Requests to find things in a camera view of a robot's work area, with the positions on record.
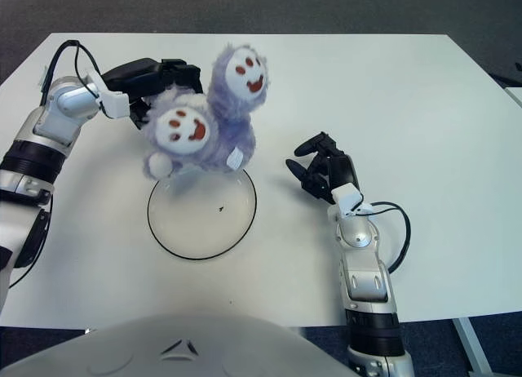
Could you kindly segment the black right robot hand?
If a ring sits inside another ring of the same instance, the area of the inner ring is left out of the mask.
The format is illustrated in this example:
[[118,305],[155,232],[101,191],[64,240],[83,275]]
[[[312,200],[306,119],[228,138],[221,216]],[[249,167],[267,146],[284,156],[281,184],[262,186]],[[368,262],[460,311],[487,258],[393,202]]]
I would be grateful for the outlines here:
[[353,184],[359,189],[356,170],[351,157],[336,146],[336,142],[325,132],[321,132],[302,143],[294,151],[295,157],[313,154],[310,164],[305,167],[293,159],[285,164],[301,184],[301,188],[317,199],[334,204],[332,191],[345,184]]

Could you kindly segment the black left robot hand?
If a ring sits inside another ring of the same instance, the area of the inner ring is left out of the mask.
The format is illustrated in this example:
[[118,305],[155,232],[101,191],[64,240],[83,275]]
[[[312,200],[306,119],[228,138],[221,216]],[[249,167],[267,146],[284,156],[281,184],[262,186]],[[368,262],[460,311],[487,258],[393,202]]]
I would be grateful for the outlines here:
[[142,58],[119,65],[102,75],[110,91],[128,95],[130,119],[141,130],[147,123],[147,111],[151,106],[144,99],[160,95],[170,87],[188,89],[201,94],[201,70],[181,59]]

